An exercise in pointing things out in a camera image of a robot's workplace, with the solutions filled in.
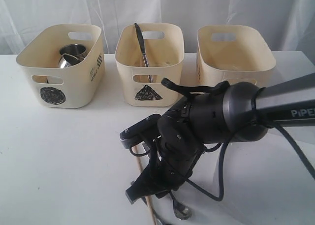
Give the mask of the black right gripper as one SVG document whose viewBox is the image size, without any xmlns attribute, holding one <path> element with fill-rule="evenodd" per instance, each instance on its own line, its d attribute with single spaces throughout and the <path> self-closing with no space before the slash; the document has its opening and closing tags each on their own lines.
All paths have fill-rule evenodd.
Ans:
<svg viewBox="0 0 315 225">
<path fill-rule="evenodd" d="M 130 203 L 151 195 L 163 198 L 169 190 L 178 189 L 192 175 L 194 166 L 204 152 L 204 144 L 196 141 L 188 144 L 180 141 L 171 145 L 163 137 L 156 137 L 146 144 L 150 149 L 149 161 L 126 190 Z"/>
</svg>

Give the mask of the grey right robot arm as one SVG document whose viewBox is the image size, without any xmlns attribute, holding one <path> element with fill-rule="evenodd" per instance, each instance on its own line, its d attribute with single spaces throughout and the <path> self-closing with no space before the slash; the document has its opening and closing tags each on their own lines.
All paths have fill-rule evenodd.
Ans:
<svg viewBox="0 0 315 225">
<path fill-rule="evenodd" d="M 223 163 L 226 149 L 233 142 L 255 142 L 269 129 L 277 129 L 293 147 L 311 175 L 315 169 L 287 127 L 315 124 L 315 76 L 309 74 L 271 87 L 249 82 L 213 87 L 180 86 L 167 78 L 166 88 L 181 99 L 164 114 L 153 114 L 120 133 L 126 149 L 145 143 L 149 163 L 126 190 L 131 203 L 155 195 L 162 198 L 183 183 L 189 183 L 203 153 L 220 151 L 219 194 L 203 193 L 215 201 L 224 197 Z"/>
</svg>

